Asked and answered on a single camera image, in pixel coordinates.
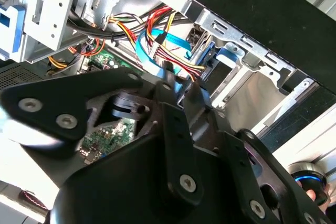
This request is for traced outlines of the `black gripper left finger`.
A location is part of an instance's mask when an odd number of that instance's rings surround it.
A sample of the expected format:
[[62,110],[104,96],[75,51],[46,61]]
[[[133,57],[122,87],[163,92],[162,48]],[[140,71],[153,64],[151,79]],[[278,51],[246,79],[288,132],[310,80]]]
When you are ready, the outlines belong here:
[[1,92],[1,108],[8,117],[4,129],[17,126],[15,141],[21,145],[67,158],[87,133],[133,118],[138,132],[132,143],[151,138],[163,145],[163,186],[169,196],[196,207],[204,189],[174,84],[168,70],[153,83],[122,67],[14,86]]

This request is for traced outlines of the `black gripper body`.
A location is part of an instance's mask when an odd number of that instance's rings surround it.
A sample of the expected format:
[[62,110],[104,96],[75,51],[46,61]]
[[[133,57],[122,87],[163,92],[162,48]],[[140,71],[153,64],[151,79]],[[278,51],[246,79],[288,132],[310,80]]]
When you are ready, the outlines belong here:
[[243,223],[220,159],[195,147],[204,195],[188,206],[164,188],[163,145],[144,138],[75,172],[62,185],[51,223]]

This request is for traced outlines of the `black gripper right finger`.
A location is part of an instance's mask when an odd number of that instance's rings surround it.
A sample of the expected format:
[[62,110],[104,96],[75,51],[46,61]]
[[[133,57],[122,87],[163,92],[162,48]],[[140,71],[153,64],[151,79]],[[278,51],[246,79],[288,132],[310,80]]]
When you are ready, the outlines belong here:
[[232,130],[200,83],[186,92],[183,108],[196,146],[224,161],[245,214],[271,223],[331,222],[254,133]]

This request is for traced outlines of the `person's hand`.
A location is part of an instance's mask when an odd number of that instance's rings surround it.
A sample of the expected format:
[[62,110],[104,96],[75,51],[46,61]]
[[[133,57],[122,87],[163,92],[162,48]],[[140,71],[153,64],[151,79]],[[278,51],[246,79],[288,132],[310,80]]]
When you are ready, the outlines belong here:
[[[335,203],[331,203],[331,198],[330,198],[330,194],[329,194],[329,190],[330,190],[330,184],[327,183],[323,192],[327,195],[327,200],[324,202],[324,204],[319,205],[319,209],[326,214],[326,211],[328,208],[332,207],[335,205]],[[315,201],[316,199],[316,193],[313,190],[307,190],[306,194],[309,196],[309,198],[312,201]]]

